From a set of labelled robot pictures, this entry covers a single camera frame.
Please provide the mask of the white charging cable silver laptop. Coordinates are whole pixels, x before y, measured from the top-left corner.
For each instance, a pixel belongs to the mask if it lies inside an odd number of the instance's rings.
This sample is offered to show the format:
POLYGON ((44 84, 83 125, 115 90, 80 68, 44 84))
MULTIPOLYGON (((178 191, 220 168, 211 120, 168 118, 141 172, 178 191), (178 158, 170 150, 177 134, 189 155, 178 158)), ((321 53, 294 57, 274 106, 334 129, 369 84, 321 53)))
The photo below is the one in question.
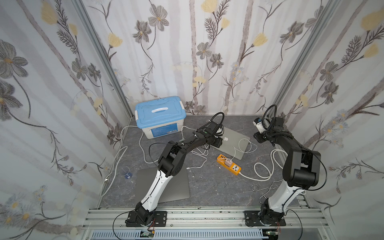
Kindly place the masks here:
POLYGON ((258 149, 258 145, 249 138, 242 138, 232 147, 231 159, 241 160, 246 154, 252 154, 258 149))

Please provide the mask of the blue lid storage box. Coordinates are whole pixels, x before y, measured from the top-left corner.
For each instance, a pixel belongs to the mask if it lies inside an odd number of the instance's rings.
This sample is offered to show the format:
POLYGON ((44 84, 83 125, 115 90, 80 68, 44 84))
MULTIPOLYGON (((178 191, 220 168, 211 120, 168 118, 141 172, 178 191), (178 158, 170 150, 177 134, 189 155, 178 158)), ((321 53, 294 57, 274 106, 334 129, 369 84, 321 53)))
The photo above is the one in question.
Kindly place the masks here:
POLYGON ((147 139, 180 132, 184 126, 186 110, 177 96, 142 102, 135 107, 135 119, 147 139))

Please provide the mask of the white charging cable grey laptop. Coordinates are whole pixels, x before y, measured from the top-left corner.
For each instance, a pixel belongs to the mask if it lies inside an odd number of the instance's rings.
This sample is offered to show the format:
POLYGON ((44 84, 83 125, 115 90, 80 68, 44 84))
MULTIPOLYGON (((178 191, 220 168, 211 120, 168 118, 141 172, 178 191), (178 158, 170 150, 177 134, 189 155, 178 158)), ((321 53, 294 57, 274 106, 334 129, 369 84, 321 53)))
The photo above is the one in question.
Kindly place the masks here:
MULTIPOLYGON (((182 134, 182 139, 180 140, 180 142, 184 142, 186 137, 184 135, 184 129, 188 129, 188 130, 194 130, 192 128, 189 128, 187 126, 182 126, 181 127, 181 134, 182 134)), ((203 152, 201 150, 192 150, 191 153, 196 156, 196 157, 199 157, 199 158, 202 158, 204 159, 204 161, 202 162, 202 164, 200 166, 191 166, 191 167, 186 167, 187 170, 192 170, 192 169, 201 169, 205 163, 207 162, 207 156, 209 154, 209 151, 208 150, 204 150, 203 152)))

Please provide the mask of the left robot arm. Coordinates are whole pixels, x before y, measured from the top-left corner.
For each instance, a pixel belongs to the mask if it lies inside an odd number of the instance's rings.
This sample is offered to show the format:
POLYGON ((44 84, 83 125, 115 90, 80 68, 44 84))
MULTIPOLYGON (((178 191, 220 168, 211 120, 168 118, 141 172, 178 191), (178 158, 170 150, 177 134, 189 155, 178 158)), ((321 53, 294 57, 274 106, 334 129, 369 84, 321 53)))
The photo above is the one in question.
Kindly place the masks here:
POLYGON ((198 147, 207 145, 219 148, 222 145, 224 119, 223 112, 216 113, 206 124, 196 129, 191 137, 178 143, 170 141, 165 144, 158 159, 155 179, 143 199, 129 212, 125 221, 127 227, 134 224, 146 227, 153 223, 160 197, 171 179, 181 171, 187 154, 198 147))

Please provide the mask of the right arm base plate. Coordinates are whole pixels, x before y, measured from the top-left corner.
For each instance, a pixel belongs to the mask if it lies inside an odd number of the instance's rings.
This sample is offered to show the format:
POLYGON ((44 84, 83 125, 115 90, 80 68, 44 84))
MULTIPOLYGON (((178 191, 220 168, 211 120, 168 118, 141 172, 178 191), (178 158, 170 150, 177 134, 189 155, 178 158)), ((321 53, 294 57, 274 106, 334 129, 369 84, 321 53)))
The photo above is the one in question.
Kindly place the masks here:
POLYGON ((247 227, 284 227, 287 225, 283 213, 244 211, 244 218, 247 227))

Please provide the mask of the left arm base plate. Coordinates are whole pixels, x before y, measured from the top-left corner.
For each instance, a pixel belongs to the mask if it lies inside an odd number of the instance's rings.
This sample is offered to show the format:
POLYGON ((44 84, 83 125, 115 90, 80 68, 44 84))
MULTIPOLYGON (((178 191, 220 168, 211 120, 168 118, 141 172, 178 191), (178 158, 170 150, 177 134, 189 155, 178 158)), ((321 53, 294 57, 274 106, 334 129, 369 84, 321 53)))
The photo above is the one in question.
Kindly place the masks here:
POLYGON ((127 227, 165 227, 167 223, 167 211, 154 211, 140 214, 137 211, 130 211, 125 224, 127 227))

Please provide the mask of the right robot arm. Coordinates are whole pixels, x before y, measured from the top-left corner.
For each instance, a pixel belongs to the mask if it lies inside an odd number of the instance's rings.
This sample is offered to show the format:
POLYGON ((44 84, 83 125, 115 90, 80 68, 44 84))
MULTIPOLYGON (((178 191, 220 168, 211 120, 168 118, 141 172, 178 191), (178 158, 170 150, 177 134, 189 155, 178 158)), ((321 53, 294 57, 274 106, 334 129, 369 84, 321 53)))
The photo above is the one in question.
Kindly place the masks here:
POLYGON ((321 154, 300 144, 291 132, 284 128, 284 119, 277 117, 277 106, 271 105, 261 118, 254 120, 258 131, 254 138, 258 143, 279 145, 288 154, 283 166, 283 181, 277 191, 262 203, 259 221, 265 225, 280 222, 285 208, 303 191, 315 187, 320 178, 321 154))

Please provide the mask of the pink charger adapter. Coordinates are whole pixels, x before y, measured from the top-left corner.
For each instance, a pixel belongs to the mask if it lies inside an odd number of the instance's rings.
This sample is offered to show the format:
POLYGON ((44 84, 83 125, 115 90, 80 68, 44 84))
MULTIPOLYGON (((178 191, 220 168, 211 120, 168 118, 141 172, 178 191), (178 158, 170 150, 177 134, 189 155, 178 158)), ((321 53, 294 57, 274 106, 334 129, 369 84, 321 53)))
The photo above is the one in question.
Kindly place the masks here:
POLYGON ((226 159, 225 165, 230 168, 233 165, 233 161, 231 159, 226 159))

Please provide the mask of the orange power strip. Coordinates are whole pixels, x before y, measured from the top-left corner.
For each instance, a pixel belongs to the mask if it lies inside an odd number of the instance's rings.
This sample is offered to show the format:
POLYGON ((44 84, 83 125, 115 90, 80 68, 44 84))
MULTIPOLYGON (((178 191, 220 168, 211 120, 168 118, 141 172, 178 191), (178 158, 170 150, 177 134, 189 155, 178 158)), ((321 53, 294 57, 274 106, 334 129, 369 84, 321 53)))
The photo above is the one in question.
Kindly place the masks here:
POLYGON ((217 162, 222 165, 225 169, 230 171, 235 176, 238 176, 241 172, 241 167, 233 162, 232 159, 225 157, 224 155, 219 155, 217 157, 217 162))

